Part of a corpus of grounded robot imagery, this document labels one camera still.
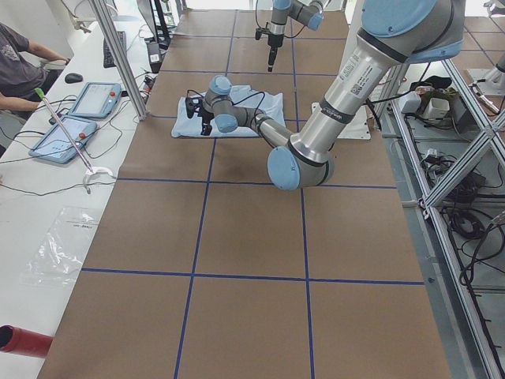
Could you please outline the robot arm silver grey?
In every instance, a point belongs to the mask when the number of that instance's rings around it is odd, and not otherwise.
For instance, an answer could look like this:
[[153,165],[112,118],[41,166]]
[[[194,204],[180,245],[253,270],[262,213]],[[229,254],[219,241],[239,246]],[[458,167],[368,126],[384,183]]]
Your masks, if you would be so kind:
[[204,96],[186,97],[188,118],[202,119],[204,135],[216,126],[230,133],[249,127],[273,149],[270,180],[281,190],[319,186],[334,172],[330,151],[387,71],[396,65],[436,62],[462,47],[465,2],[366,1],[361,7],[357,46],[319,101],[303,129],[292,133],[259,107],[238,107],[227,77],[213,77]]
[[267,62],[268,72],[273,70],[278,50],[286,38],[288,19],[291,18],[299,22],[302,28],[307,27],[316,31],[324,19],[324,9],[329,3],[330,1],[311,1],[308,5],[305,5],[301,1],[274,0],[271,20],[264,27],[260,26],[257,20],[257,13],[255,13],[257,25],[255,40],[260,40],[262,36],[267,36],[267,44],[270,47]]

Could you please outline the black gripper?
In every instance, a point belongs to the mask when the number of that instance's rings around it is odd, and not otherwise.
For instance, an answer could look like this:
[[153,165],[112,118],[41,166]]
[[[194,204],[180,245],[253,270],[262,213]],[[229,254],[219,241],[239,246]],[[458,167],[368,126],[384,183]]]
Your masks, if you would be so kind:
[[280,48],[283,44],[283,26],[265,26],[258,27],[255,31],[255,40],[259,40],[262,35],[267,36],[267,44],[271,47],[268,61],[267,61],[267,71],[272,72],[276,60],[276,49]]
[[212,132],[211,120],[214,118],[214,114],[209,111],[205,106],[205,101],[203,97],[186,97],[185,98],[185,109],[188,118],[192,118],[195,114],[202,118],[202,126],[200,135],[203,137],[209,137]]

